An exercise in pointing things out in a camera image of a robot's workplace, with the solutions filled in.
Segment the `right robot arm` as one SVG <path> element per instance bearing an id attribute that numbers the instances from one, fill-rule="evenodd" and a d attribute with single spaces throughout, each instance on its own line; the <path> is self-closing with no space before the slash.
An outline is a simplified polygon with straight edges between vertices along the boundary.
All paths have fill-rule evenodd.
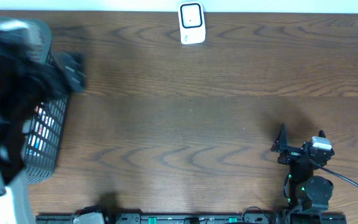
<path id="1" fill-rule="evenodd" d="M 279 164 L 289 166 L 285 196 L 289 199 L 290 208 L 299 209 L 302 213 L 327 210 L 333 184 L 324 177 L 314 175 L 314 171 L 325 166 L 334 155 L 331 141 L 324 131 L 305 141 L 301 147 L 294 147 L 288 144 L 287 129 L 282 124 L 270 150 L 279 153 Z"/>

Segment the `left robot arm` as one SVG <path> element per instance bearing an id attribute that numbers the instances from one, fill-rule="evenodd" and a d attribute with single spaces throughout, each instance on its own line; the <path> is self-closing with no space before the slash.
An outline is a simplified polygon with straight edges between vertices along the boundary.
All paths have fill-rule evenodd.
<path id="1" fill-rule="evenodd" d="M 84 66 L 82 54 L 52 50 L 45 22 L 0 17 L 0 223 L 37 222 L 28 186 L 55 171 Z"/>

